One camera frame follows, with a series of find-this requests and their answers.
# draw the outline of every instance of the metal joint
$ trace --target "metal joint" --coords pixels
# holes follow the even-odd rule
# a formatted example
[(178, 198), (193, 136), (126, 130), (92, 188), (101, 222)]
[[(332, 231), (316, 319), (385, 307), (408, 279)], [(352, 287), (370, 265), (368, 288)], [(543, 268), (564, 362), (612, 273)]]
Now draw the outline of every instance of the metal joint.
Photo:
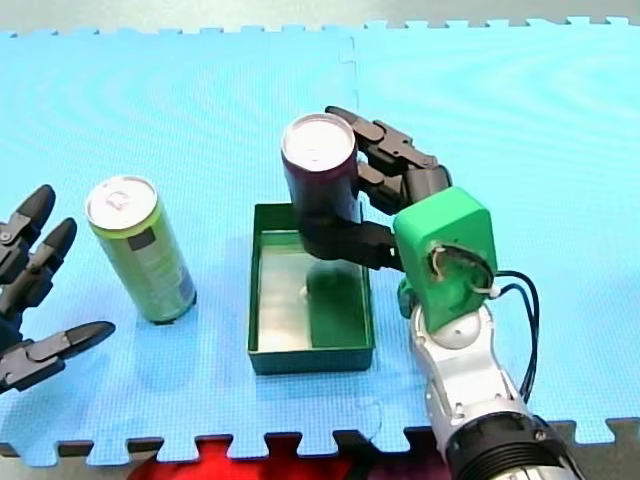
[(426, 403), (438, 449), (462, 426), (497, 412), (529, 415), (493, 351), (493, 319), (486, 306), (427, 332), (422, 306), (410, 319), (411, 347), (428, 375)]

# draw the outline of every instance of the green 3d-printed part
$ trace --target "green 3d-printed part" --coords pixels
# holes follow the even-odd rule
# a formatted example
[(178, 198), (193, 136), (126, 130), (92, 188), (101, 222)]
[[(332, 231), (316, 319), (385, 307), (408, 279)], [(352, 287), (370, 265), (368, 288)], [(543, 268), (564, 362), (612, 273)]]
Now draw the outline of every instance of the green 3d-printed part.
[(464, 190), (451, 187), (402, 210), (393, 227), (407, 281), (425, 312), (427, 331), (435, 332), (480, 308), (485, 295), (471, 287), (482, 282), (483, 272), (443, 256), (438, 278), (431, 253), (438, 246), (454, 245), (482, 257), (495, 272), (493, 229), (486, 208)]

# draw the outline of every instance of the interlocking foam tile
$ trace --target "interlocking foam tile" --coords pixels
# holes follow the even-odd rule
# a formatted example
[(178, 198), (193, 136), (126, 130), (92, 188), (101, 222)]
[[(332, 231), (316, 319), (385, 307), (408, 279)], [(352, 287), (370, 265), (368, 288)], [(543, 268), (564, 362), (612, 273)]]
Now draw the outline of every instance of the interlocking foam tile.
[[(613, 440), (607, 418), (640, 413), (632, 247), (640, 238), (640, 28), (568, 23), (373, 24), (355, 45), (361, 114), (437, 155), (454, 183), (490, 208), (500, 266), (536, 282), (542, 327), (531, 408), (576, 421), (577, 441), (590, 443)], [(385, 348), (406, 337), (406, 325), (382, 294), (393, 282), (373, 278)], [(529, 356), (520, 299), (493, 310), (499, 358), (519, 384)], [(424, 422), (424, 385), (408, 381), (412, 370), (398, 357), (377, 368), (389, 374), (372, 378), (381, 414), (373, 443), (397, 450), (403, 429)]]
[[(384, 451), (409, 447), (403, 430), (426, 425), (424, 375), (396, 311), (397, 274), (373, 275), (369, 371), (257, 378), (245, 351), (253, 204), (287, 200), (281, 131), (326, 104), (414, 135), (491, 208), (502, 266), (526, 271), (541, 291), (532, 408), (576, 420), (578, 441), (611, 439), (604, 419), (637, 415), (640, 395), (640, 260), (625, 248), (639, 231), (640, 30), (575, 23), (0, 40), (0, 151), (11, 179), (0, 211), (49, 182), (59, 194), (52, 224), (81, 220), (95, 183), (146, 176), (199, 289), (175, 325), (139, 319), (81, 221), (24, 332), (41, 338), (100, 319), (118, 330), (55, 378), (3, 395), (0, 443), (34, 466), (54, 464), (56, 443), (72, 441), (94, 442), (94, 465), (126, 462), (127, 440), (139, 438), (162, 438), (164, 461), (197, 458), (194, 438), (215, 435), (233, 435), (235, 457), (266, 455), (264, 435), (279, 432), (302, 433), (307, 455), (334, 453), (337, 430)], [(495, 313), (500, 358), (519, 381), (522, 308), (505, 298)]]
[[(129, 460), (128, 439), (162, 438), (160, 459), (197, 458), (195, 437), (233, 435), (231, 454), (267, 454), (264, 435), (300, 432), (302, 454), (332, 433), (371, 437), (366, 375), (256, 378), (246, 353), (255, 203), (288, 200), (279, 154), (288, 122), (326, 104), (355, 108), (353, 42), (339, 29), (207, 35), (42, 32), (0, 41), (0, 212), (42, 183), (78, 238), (55, 287), (25, 317), (43, 338), (94, 320), (117, 325), (60, 375), (0, 398), (0, 443), (33, 466), (58, 442), (93, 441), (88, 462)], [(116, 174), (151, 179), (197, 284), (173, 326), (138, 318), (84, 221), (84, 201)]]

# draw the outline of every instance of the silver robot arm segment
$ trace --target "silver robot arm segment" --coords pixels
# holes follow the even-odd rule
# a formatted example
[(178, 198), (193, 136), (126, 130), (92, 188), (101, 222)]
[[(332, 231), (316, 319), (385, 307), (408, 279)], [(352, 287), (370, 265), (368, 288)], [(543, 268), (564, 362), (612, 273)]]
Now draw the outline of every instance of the silver robot arm segment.
[(496, 359), (486, 306), (429, 334), (420, 305), (411, 348), (428, 376), (426, 407), (453, 480), (584, 480), (564, 442), (529, 412)]

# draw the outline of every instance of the green plastic box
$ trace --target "green plastic box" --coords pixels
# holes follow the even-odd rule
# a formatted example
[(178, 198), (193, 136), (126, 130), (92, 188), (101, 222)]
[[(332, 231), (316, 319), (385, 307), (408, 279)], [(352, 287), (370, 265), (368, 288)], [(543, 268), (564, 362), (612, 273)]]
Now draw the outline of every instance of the green plastic box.
[(248, 351), (256, 373), (366, 370), (369, 272), (305, 252), (291, 204), (256, 205)]

